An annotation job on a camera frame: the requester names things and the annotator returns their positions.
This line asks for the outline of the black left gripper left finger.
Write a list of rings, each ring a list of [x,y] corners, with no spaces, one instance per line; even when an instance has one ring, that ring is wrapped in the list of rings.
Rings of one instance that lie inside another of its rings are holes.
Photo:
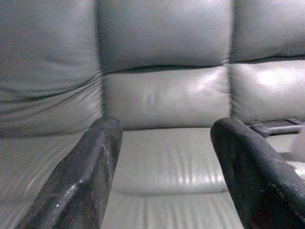
[[[97,119],[54,168],[18,229],[98,229],[122,145],[122,124]]]

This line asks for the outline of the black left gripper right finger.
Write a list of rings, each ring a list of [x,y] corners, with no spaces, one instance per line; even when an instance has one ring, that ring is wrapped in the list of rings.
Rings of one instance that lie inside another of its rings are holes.
[[[305,226],[305,124],[297,119],[243,124],[217,120],[213,148],[246,229]]]

